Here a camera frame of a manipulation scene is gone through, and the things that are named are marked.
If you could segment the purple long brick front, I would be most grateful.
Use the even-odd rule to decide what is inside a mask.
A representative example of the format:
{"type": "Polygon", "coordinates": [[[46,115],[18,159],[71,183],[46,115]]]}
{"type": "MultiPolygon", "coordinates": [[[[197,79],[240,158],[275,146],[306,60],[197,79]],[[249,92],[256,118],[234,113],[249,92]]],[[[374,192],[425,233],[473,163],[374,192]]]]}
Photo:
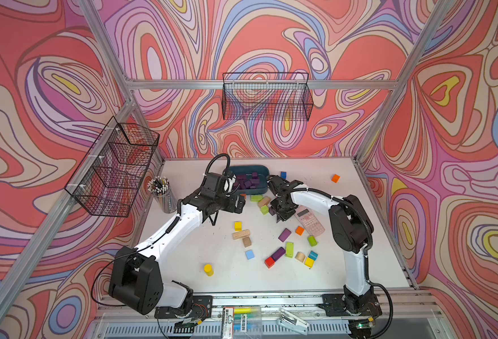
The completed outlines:
{"type": "Polygon", "coordinates": [[[283,247],[279,247],[272,255],[271,258],[273,258],[274,261],[280,260],[281,257],[283,257],[286,254],[286,250],[283,247]]]}

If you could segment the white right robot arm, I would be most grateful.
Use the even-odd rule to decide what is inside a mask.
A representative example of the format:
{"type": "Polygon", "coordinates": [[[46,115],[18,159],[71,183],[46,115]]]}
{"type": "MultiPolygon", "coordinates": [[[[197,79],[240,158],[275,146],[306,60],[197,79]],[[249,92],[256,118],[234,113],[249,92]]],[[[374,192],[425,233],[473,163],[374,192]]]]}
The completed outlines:
{"type": "Polygon", "coordinates": [[[358,197],[332,196],[298,180],[289,182],[277,175],[267,177],[267,186],[274,195],[272,210],[281,221],[293,217],[299,206],[329,216],[332,238],[343,250],[345,262],[343,302],[350,313],[360,313],[374,295],[368,267],[374,228],[358,197]]]}

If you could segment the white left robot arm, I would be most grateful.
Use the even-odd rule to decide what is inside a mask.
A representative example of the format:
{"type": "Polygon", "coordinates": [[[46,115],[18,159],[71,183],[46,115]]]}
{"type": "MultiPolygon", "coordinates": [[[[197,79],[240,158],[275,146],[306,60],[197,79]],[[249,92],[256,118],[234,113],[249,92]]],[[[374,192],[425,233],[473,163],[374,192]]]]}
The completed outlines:
{"type": "Polygon", "coordinates": [[[188,313],[192,290],[181,282],[165,282],[161,264],[206,220],[214,225],[220,211],[243,212],[245,198],[235,193],[235,181],[230,170],[207,173],[200,187],[178,201],[176,214],[163,227],[136,247],[120,249],[113,261],[108,295],[142,315],[156,307],[188,313]]]}

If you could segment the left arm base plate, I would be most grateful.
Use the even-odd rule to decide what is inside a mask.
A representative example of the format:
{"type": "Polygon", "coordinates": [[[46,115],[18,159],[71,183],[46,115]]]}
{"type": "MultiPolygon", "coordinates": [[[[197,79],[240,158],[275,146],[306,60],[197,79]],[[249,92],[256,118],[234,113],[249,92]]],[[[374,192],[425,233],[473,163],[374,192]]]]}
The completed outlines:
{"type": "Polygon", "coordinates": [[[211,295],[196,295],[187,299],[181,307],[157,307],[155,319],[179,319],[190,321],[205,320],[212,315],[213,297],[211,295]]]}

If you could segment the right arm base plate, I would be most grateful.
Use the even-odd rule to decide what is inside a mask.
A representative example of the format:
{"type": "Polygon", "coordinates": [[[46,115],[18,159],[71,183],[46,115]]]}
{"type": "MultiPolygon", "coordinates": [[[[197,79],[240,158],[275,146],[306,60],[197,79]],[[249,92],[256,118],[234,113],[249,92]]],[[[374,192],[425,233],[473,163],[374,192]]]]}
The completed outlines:
{"type": "Polygon", "coordinates": [[[376,294],[369,290],[362,296],[354,294],[324,294],[317,305],[327,316],[373,317],[382,316],[382,309],[376,294]]]}

